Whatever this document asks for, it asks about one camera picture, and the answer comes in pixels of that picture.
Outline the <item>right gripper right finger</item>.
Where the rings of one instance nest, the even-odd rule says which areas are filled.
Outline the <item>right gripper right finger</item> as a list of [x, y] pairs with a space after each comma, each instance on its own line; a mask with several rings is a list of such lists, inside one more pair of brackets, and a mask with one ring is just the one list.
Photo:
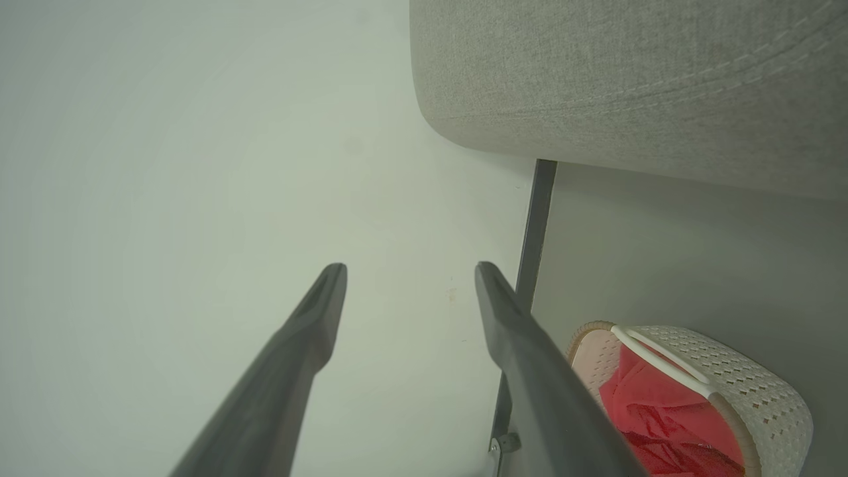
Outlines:
[[627, 442], [500, 269], [480, 262], [475, 279], [488, 352], [511, 392], [528, 474], [645, 476]]

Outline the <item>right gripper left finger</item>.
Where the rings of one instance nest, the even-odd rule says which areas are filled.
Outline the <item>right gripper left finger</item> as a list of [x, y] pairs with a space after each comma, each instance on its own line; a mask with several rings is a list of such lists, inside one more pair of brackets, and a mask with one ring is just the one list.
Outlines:
[[172, 471], [174, 476], [288, 476], [309, 393], [330, 361], [348, 269], [324, 268]]

